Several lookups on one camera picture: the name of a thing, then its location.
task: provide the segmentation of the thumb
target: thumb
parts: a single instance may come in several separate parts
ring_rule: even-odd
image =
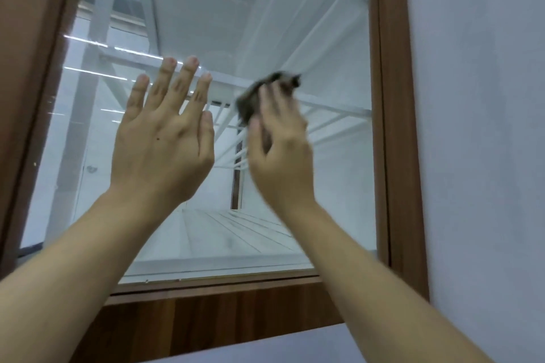
[[[250,167],[260,164],[265,159],[261,120],[254,116],[248,129],[248,163]]]
[[[214,165],[214,122],[210,111],[201,114],[198,139],[199,157]]]

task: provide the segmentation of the finger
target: finger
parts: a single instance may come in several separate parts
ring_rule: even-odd
[[[260,123],[271,132],[272,136],[274,136],[275,132],[280,128],[280,120],[274,106],[274,99],[271,98],[271,96],[268,86],[262,85],[261,88],[259,88],[259,110],[262,116]]]
[[[248,163],[250,169],[265,160],[263,151],[263,130],[259,117],[253,116],[248,127]]]
[[[280,84],[275,84],[272,88],[274,100],[278,105],[278,111],[282,120],[306,129],[308,123],[299,110],[299,102],[296,98],[285,94]]]
[[[176,59],[173,57],[166,57],[163,59],[157,79],[155,79],[152,89],[148,93],[146,105],[144,105],[145,110],[153,111],[161,105],[163,98],[165,98],[165,95],[167,94],[168,85],[170,85],[172,74],[174,73],[177,64]]]
[[[187,98],[189,86],[191,85],[191,81],[193,81],[193,77],[198,68],[199,59],[196,57],[190,56],[184,61],[180,73],[176,79],[174,79],[174,83],[168,90],[161,106],[168,107],[176,113],[180,113],[180,108],[184,103],[185,98]]]
[[[199,140],[199,158],[208,162],[210,166],[214,165],[214,122],[212,112],[204,111],[201,113],[201,123],[198,132]]]
[[[132,121],[140,114],[142,106],[144,105],[144,97],[146,96],[148,85],[149,77],[147,75],[142,74],[136,78],[136,82],[131,90],[131,95],[129,95],[127,100],[125,115],[123,115],[123,118],[121,119],[122,124]]]
[[[290,105],[288,104],[288,95],[282,92],[280,83],[274,82],[272,85],[273,85],[272,97],[274,98],[276,102],[276,106],[278,107],[278,112],[280,113],[281,117],[285,117],[290,113]]]
[[[183,114],[187,115],[190,121],[194,121],[194,126],[198,126],[204,107],[208,101],[208,88],[212,82],[212,75],[205,73],[197,81],[195,92],[191,95],[189,103],[184,109]]]

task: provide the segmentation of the wall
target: wall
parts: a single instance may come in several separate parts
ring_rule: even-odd
[[[371,108],[370,50],[367,17],[303,75],[302,90],[332,103]],[[309,129],[330,119],[319,111]],[[311,135],[311,140],[361,123],[344,119]],[[274,218],[243,173],[242,208],[266,219]],[[354,239],[369,250],[377,247],[374,213],[374,173],[371,123],[348,136],[339,136],[315,148],[315,192],[320,204]]]
[[[409,0],[432,302],[498,363],[545,355],[543,0]]]

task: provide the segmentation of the hand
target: hand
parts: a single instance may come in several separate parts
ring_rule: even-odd
[[[162,217],[190,199],[214,165],[212,114],[203,112],[212,77],[199,78],[180,115],[199,62],[187,58],[169,89],[176,65],[163,60],[145,105],[149,78],[136,80],[117,132],[109,189]]]
[[[262,86],[259,99],[261,118],[251,119],[248,134],[250,174],[263,199],[283,217],[292,208],[315,204],[307,122],[295,99],[282,94],[277,83],[272,91]],[[267,154],[262,145],[263,127],[273,139]]]

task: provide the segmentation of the wooden window frame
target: wooden window frame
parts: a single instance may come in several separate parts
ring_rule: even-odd
[[[407,0],[368,1],[378,257],[429,299]],[[49,98],[66,53],[62,35],[72,27],[77,2],[0,0],[10,7],[0,12],[0,71],[7,78],[0,87],[0,278],[15,269],[54,105]],[[315,270],[305,270],[123,284],[109,302],[314,284],[317,278]]]

